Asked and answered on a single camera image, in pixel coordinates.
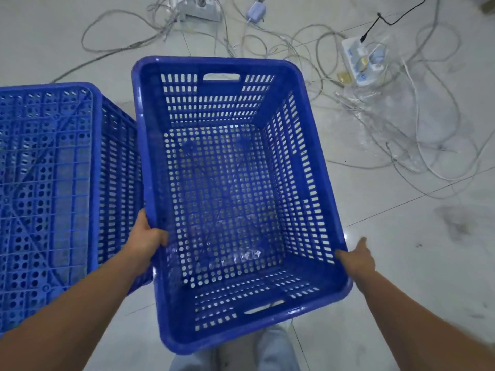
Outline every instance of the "blue plastic crate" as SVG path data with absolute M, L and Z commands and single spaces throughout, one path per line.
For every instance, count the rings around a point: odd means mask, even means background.
M 147 213 L 170 232 L 153 259 L 163 343 L 187 354 L 343 299 L 347 247 L 300 71 L 147 57 L 132 79 Z
M 142 205 L 135 122 L 94 85 L 0 88 L 0 333 L 120 250 Z

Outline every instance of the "person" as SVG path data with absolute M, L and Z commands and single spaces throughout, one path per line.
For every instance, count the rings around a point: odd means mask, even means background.
M 167 238 L 164 230 L 150 228 L 141 210 L 120 252 L 3 335 L 1 370 L 82 370 L 133 280 L 146 270 Z M 364 294 L 401 370 L 495 370 L 495 356 L 488 348 L 422 307 L 375 270 L 366 238 L 355 250 L 335 254 Z M 256 348 L 259 371 L 299 370 L 291 342 L 280 327 L 262 331 Z M 171 369 L 213 371 L 212 354 L 205 350 L 176 356 Z

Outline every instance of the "basket handle cutout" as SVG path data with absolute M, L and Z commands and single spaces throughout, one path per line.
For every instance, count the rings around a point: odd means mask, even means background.
M 285 301 L 283 299 L 277 301 L 277 302 L 274 302 L 274 303 L 270 303 L 268 305 L 264 305 L 264 306 L 260 306 L 260 307 L 256 307 L 255 309 L 251 309 L 251 310 L 247 310 L 246 312 L 244 312 L 245 314 L 254 314 L 256 312 L 259 312 L 259 311 L 263 311 L 263 310 L 266 310 L 266 309 L 269 309 L 270 307 L 274 307 L 274 306 L 277 306 L 277 305 L 281 305 L 282 303 L 284 303 Z
M 203 80 L 224 80 L 231 82 L 239 82 L 241 76 L 235 73 L 208 73 L 203 75 Z

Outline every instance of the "light blue jeans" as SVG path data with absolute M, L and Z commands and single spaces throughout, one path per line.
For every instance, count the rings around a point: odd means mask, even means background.
M 287 332 L 278 325 L 264 330 L 254 345 L 258 371 L 300 371 Z M 216 349 L 176 355 L 169 371 L 219 371 Z

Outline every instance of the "person's left arm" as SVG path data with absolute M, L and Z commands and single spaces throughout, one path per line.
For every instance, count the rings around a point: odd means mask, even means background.
M 141 210 L 120 252 L 0 338 L 2 370 L 82 370 L 134 279 L 167 238 L 164 230 L 150 229 Z

